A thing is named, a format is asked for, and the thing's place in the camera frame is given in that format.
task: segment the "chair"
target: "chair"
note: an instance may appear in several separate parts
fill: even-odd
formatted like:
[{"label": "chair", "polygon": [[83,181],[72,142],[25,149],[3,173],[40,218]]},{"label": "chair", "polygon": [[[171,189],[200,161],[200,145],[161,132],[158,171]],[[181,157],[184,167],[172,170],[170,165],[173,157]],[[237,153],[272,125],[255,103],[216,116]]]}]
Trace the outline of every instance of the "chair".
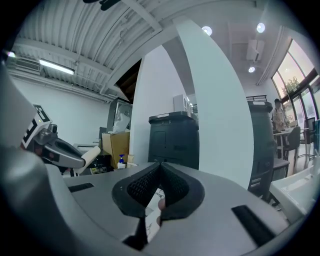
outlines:
[{"label": "chair", "polygon": [[288,176],[290,162],[283,159],[275,158],[273,161],[272,181],[277,181]]},{"label": "chair", "polygon": [[[310,150],[311,150],[311,143],[315,142],[315,134],[316,134],[316,118],[311,117],[304,121],[304,127],[309,128],[305,132],[305,138],[301,141],[303,144],[310,144]],[[305,146],[306,152],[305,154],[298,155],[298,158],[308,156],[309,160],[312,160],[315,155],[314,154],[307,154],[307,146]]]},{"label": "chair", "polygon": [[288,161],[289,151],[295,150],[294,152],[294,163],[293,168],[296,166],[297,150],[300,146],[300,127],[294,127],[290,134],[287,136],[287,145],[283,147],[283,159]]},{"label": "chair", "polygon": [[[274,158],[273,171],[272,171],[272,181],[277,181],[277,180],[286,178],[288,175],[289,164],[290,164],[290,162],[287,160]],[[266,202],[269,204],[271,199],[273,199],[273,201],[275,202],[272,204],[273,207],[275,207],[279,204],[279,201],[271,193],[269,193],[269,196],[268,196]]]}]

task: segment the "table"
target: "table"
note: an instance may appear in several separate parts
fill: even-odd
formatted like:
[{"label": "table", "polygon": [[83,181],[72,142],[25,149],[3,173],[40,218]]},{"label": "table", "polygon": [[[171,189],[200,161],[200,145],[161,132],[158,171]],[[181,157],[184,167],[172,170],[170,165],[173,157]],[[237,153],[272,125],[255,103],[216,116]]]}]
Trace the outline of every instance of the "table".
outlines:
[{"label": "table", "polygon": [[311,166],[287,178],[271,182],[270,193],[279,201],[283,213],[293,223],[314,206],[319,191],[320,170]]},{"label": "table", "polygon": [[[273,136],[275,139],[277,136],[288,136],[292,132],[293,129],[294,129],[294,127],[286,128],[284,131],[273,134]],[[309,128],[303,128],[300,130],[301,130],[301,132],[303,132],[304,139],[306,139],[306,136],[307,136],[306,131],[309,130]],[[281,141],[281,145],[277,146],[277,149],[281,149],[281,158],[283,159],[284,158],[283,139],[281,139],[280,141]],[[307,143],[305,143],[305,153],[307,154]],[[307,167],[307,158],[305,159],[305,162],[304,162],[304,168],[306,168],[306,167]]]},{"label": "table", "polygon": [[[273,136],[274,136],[275,140],[277,140],[276,139],[277,136],[288,136],[292,132],[293,129],[294,129],[293,127],[292,128],[286,128],[285,130],[283,130],[283,131],[281,131],[279,133],[273,134]],[[281,158],[283,159],[284,158],[284,143],[283,143],[283,139],[281,139],[280,141],[281,141],[281,145],[277,146],[276,148],[277,149],[281,149]]]}]

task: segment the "ceiling beam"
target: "ceiling beam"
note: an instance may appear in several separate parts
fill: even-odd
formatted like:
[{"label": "ceiling beam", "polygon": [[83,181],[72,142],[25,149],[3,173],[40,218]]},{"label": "ceiling beam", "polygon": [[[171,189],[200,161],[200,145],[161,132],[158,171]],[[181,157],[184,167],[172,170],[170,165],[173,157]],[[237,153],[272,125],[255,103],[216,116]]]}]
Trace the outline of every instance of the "ceiling beam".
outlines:
[{"label": "ceiling beam", "polygon": [[18,47],[26,47],[26,48],[33,48],[36,50],[42,50],[46,51],[48,53],[58,55],[64,59],[70,60],[72,62],[79,61],[81,64],[89,67],[90,69],[93,69],[95,71],[98,71],[102,73],[103,75],[110,76],[112,73],[112,70],[106,66],[103,66],[99,64],[98,62],[95,62],[91,59],[88,59],[83,56],[79,56],[77,53],[62,49],[60,47],[44,43],[44,42],[39,42],[35,40],[30,40],[30,39],[25,39],[25,38],[17,38],[14,43],[15,46]]},{"label": "ceiling beam", "polygon": [[154,30],[162,30],[160,23],[141,4],[135,0],[122,0],[122,2],[139,14]]}]

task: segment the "ceiling light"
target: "ceiling light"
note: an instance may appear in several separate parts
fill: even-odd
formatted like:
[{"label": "ceiling light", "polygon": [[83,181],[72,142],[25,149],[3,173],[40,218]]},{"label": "ceiling light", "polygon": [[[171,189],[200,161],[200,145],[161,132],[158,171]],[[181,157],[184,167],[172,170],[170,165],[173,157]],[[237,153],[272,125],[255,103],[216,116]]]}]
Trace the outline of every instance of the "ceiling light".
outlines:
[{"label": "ceiling light", "polygon": [[73,69],[71,69],[71,68],[68,68],[66,66],[62,66],[62,65],[53,63],[53,62],[48,61],[48,60],[40,59],[39,62],[40,62],[41,65],[47,66],[49,68],[53,68],[55,70],[60,70],[62,72],[66,72],[66,73],[68,73],[70,75],[73,75],[75,73],[75,71]]},{"label": "ceiling light", "polygon": [[265,24],[263,23],[259,23],[257,26],[256,26],[256,30],[259,32],[259,33],[262,33],[263,31],[265,31],[266,29],[266,26]]},{"label": "ceiling light", "polygon": [[202,28],[202,30],[203,30],[204,32],[206,32],[208,36],[211,36],[211,34],[212,34],[212,29],[211,29],[209,26],[204,26],[204,27]]},{"label": "ceiling light", "polygon": [[16,57],[16,54],[13,51],[9,51],[7,54],[9,57],[13,57],[13,58]]},{"label": "ceiling light", "polygon": [[251,66],[248,71],[249,71],[249,73],[252,73],[252,72],[255,72],[255,70],[256,70],[256,68],[254,66]]}]

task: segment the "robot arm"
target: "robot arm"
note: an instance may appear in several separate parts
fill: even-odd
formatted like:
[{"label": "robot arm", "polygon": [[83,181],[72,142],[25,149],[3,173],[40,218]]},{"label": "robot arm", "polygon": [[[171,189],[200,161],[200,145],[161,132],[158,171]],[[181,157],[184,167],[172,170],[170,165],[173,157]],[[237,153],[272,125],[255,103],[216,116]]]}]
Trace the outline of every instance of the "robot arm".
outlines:
[{"label": "robot arm", "polygon": [[96,146],[82,155],[71,144],[58,138],[58,126],[52,123],[44,109],[40,105],[34,107],[37,112],[22,139],[23,146],[47,163],[75,168],[78,174],[82,173],[100,153],[100,148]]}]

